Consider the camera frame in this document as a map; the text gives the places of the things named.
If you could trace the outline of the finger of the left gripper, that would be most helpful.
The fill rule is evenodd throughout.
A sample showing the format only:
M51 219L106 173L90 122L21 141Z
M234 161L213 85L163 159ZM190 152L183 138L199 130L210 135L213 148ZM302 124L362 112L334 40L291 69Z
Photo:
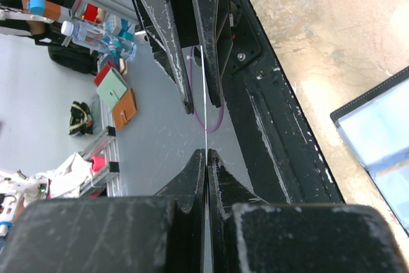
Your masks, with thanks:
M169 67L187 114L194 112L192 92L170 0L133 0L150 45L159 45L154 58L162 68Z
M222 103L222 58L219 32L224 16L222 0L193 0L194 14L203 48L205 77L211 103L220 107Z

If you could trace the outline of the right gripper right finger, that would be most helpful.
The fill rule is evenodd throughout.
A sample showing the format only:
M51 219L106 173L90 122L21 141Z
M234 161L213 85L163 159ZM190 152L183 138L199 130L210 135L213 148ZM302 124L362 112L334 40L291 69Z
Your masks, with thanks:
M214 272L407 272L382 215L345 204L271 204L208 152Z

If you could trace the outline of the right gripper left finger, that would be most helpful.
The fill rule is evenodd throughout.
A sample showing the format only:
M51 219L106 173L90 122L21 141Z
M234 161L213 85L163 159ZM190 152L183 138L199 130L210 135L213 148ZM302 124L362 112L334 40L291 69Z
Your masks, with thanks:
M29 205L1 251L2 272L202 272L205 151L152 196Z

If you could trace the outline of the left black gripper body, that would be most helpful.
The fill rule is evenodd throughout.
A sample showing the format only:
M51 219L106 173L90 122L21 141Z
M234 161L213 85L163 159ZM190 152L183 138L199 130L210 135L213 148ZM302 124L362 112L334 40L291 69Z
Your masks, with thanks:
M220 74L234 75L261 56L261 26L249 0L169 1L182 47L198 45L202 34L215 33Z

